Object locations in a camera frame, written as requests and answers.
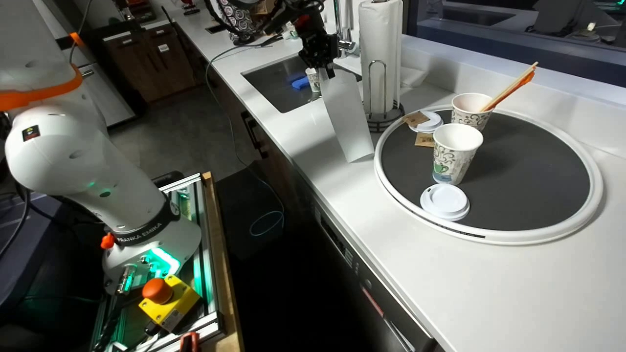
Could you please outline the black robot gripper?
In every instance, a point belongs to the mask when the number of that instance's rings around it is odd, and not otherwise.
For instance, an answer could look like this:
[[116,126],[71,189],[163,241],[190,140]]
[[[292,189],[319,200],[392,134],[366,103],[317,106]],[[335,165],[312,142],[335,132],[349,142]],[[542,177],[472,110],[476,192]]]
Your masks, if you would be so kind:
[[294,26],[302,40],[300,58],[304,63],[317,69],[319,81],[335,79],[337,71],[331,63],[339,58],[339,40],[325,32],[321,15],[310,9],[294,20]]

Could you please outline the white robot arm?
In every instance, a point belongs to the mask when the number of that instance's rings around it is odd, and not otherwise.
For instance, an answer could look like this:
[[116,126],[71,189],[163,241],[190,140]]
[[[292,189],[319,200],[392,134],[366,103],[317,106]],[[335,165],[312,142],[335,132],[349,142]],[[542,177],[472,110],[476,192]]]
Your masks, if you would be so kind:
[[4,153],[22,187],[63,196],[110,232],[102,267],[110,279],[153,255],[180,271],[202,230],[180,218],[153,181],[110,142],[83,75],[46,30],[34,0],[2,0],[2,110],[12,116]]

